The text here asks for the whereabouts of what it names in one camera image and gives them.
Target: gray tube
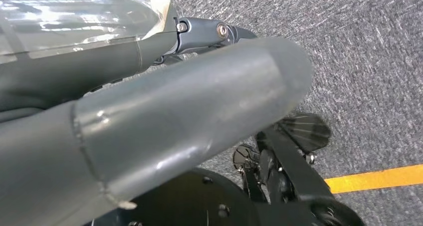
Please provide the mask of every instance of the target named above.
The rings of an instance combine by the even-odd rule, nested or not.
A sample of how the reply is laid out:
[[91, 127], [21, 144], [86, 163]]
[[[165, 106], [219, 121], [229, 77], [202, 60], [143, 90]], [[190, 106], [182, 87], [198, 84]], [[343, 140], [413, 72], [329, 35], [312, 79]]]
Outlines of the gray tube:
[[303, 49], [245, 41], [0, 124], [0, 225], [82, 225], [281, 119]]

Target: gray carpet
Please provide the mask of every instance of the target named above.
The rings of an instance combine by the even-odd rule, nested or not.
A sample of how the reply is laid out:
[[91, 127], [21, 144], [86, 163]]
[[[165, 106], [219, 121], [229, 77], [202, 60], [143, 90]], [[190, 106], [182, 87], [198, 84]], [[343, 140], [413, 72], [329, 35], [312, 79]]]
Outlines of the gray carpet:
[[[333, 130], [318, 152], [323, 177], [423, 163], [423, 0], [177, 2], [185, 16], [284, 36], [308, 50], [316, 70], [299, 109]], [[204, 166], [236, 179], [231, 154]], [[370, 226], [423, 226], [422, 185], [338, 198]]]

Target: screw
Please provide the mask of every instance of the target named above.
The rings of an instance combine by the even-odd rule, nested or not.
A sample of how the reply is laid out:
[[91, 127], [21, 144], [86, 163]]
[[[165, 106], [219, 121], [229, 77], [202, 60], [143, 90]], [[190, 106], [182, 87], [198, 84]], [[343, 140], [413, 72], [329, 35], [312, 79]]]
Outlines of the screw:
[[185, 22], [179, 22], [176, 24], [176, 31], [177, 32], [185, 32], [188, 30], [188, 26]]
[[314, 161], [316, 160], [316, 156], [313, 153], [309, 153], [305, 156], [305, 160], [310, 164], [313, 165]]
[[223, 23], [217, 25], [217, 34], [220, 38], [225, 39], [227, 37], [227, 26]]

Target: plastic film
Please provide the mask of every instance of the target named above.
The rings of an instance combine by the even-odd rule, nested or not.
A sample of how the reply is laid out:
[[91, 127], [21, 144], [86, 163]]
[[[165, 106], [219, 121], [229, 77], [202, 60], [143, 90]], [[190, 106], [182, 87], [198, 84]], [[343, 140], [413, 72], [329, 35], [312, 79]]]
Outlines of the plastic film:
[[0, 0], [0, 63], [146, 39], [171, 0]]

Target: yellow line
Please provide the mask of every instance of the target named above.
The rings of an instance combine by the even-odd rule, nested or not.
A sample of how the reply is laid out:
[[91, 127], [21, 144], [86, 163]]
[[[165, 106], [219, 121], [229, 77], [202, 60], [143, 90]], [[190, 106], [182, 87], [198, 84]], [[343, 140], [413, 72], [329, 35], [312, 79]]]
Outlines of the yellow line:
[[423, 184], [423, 165], [325, 179], [333, 194]]

